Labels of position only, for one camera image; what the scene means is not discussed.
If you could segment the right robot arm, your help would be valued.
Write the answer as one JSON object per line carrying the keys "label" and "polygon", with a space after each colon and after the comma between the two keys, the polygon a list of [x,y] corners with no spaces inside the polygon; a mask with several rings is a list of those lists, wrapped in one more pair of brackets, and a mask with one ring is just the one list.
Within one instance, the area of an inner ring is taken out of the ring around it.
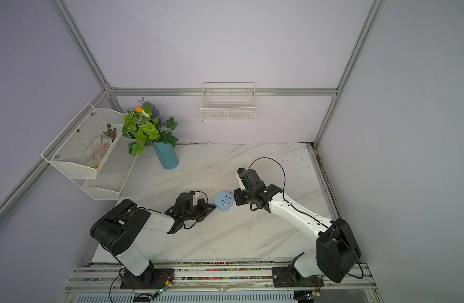
{"label": "right robot arm", "polygon": [[360,262],[362,253],[347,221],[322,217],[305,208],[278,186],[266,186],[253,169],[239,168],[236,178],[239,188],[234,196],[238,205],[279,216],[315,242],[313,254],[301,253],[292,261],[293,273],[304,279],[322,275],[340,283]]}

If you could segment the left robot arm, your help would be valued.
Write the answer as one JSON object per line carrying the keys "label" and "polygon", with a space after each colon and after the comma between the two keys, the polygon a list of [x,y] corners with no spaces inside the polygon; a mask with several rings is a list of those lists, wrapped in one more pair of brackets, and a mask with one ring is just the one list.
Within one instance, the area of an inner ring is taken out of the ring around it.
{"label": "left robot arm", "polygon": [[175,204],[160,212],[140,207],[130,199],[125,199],[101,217],[90,229],[90,236],[108,251],[124,268],[136,278],[149,276],[154,265],[137,244],[143,231],[176,234],[181,229],[188,230],[185,223],[194,224],[204,219],[216,209],[209,198],[202,198],[203,191],[181,193]]}

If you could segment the teal vase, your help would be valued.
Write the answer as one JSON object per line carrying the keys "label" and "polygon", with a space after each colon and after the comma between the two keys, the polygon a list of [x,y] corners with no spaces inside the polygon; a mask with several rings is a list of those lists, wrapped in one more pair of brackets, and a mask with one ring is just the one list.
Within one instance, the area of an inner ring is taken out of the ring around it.
{"label": "teal vase", "polygon": [[179,159],[175,149],[170,144],[160,142],[153,144],[153,146],[164,169],[171,170],[178,166]]}

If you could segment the artificial green plant bouquet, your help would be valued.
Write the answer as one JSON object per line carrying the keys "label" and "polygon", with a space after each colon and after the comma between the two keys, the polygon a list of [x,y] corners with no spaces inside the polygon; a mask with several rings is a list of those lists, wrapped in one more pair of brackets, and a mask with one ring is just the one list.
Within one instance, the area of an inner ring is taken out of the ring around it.
{"label": "artificial green plant bouquet", "polygon": [[124,116],[123,136],[132,140],[128,153],[135,157],[143,154],[145,147],[163,143],[176,147],[178,138],[173,134],[178,123],[174,117],[165,119],[159,109],[142,98],[139,105],[129,109]]}

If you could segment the brown twigs in shelf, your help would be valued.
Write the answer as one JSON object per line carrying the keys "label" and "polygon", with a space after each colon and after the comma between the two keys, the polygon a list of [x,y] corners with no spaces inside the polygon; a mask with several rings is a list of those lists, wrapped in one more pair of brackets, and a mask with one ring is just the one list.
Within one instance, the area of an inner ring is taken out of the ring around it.
{"label": "brown twigs in shelf", "polygon": [[107,130],[103,131],[103,134],[107,136],[111,140],[111,142],[114,142],[117,138],[117,129],[113,128],[110,124],[107,124],[106,127]]}

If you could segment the white cloth in shelf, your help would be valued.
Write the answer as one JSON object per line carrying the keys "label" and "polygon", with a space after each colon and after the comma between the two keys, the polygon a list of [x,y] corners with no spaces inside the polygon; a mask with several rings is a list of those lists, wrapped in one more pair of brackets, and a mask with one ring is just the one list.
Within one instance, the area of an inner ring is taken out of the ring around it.
{"label": "white cloth in shelf", "polygon": [[99,135],[95,137],[85,151],[87,166],[97,168],[103,161],[110,146],[112,145],[112,142],[112,139],[106,135]]}

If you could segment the white two-tier mesh shelf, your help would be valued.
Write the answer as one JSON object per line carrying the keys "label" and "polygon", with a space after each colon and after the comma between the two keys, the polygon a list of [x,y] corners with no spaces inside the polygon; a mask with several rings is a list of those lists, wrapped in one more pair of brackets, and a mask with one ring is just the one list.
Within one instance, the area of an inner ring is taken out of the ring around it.
{"label": "white two-tier mesh shelf", "polygon": [[[118,200],[137,157],[128,153],[132,141],[123,136],[124,114],[95,108],[88,103],[44,149],[41,157],[95,200]],[[106,125],[117,129],[117,138],[97,168],[87,166],[85,151]]]}

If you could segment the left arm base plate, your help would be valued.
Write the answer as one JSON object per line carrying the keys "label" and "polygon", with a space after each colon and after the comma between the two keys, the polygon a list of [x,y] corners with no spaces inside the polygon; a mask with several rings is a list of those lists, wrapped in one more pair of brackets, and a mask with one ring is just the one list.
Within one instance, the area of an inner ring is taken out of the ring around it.
{"label": "left arm base plate", "polygon": [[133,275],[125,269],[122,275],[120,289],[136,290],[136,289],[161,289],[166,283],[171,283],[175,274],[175,269],[158,268],[146,270],[140,276]]}

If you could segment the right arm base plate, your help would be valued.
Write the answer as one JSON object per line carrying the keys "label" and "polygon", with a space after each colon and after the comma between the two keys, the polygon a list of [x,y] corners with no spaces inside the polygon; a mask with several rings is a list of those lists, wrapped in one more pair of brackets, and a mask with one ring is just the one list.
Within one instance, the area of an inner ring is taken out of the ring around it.
{"label": "right arm base plate", "polygon": [[305,278],[295,268],[290,267],[273,267],[272,280],[274,286],[277,288],[311,287],[320,289],[324,286],[324,280],[321,275],[313,275]]}

